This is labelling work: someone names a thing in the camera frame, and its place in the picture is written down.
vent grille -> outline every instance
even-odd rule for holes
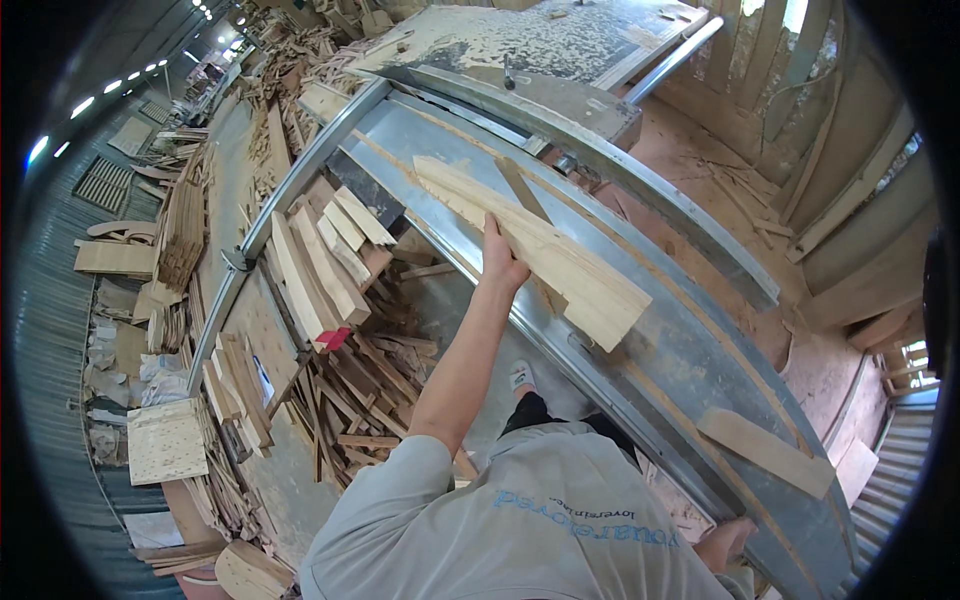
[[[97,156],[80,178],[74,194],[117,214],[127,198],[132,177],[132,171],[126,171],[106,158]]]
[[[143,106],[140,107],[140,112],[144,113],[158,123],[166,123],[167,119],[170,118],[170,111],[156,102],[143,103]]]

right hand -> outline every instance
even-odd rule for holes
[[[520,289],[529,276],[530,267],[522,260],[514,258],[507,238],[500,235],[496,218],[488,213],[484,224],[483,275],[480,278],[516,294],[516,290]]]

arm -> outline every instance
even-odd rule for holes
[[[414,408],[409,435],[427,435],[457,453],[483,405],[493,360],[507,326],[516,290],[530,276],[515,260],[496,219],[484,225],[483,274],[450,348],[430,374]]]

wooden wall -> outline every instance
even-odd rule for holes
[[[803,267],[810,297],[798,308],[812,330],[894,308],[902,322],[938,215],[926,152],[905,159],[916,130],[883,59],[840,0],[809,0],[798,34],[783,26],[786,0],[749,17],[741,0],[702,5],[724,28],[655,95],[780,188],[772,206],[795,231],[786,257]],[[892,164],[901,170],[877,193]]]

slipper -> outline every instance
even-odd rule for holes
[[[514,361],[510,367],[510,391],[515,392],[516,388],[529,383],[537,391],[537,383],[534,381],[534,372],[530,368],[530,363],[520,359]]]

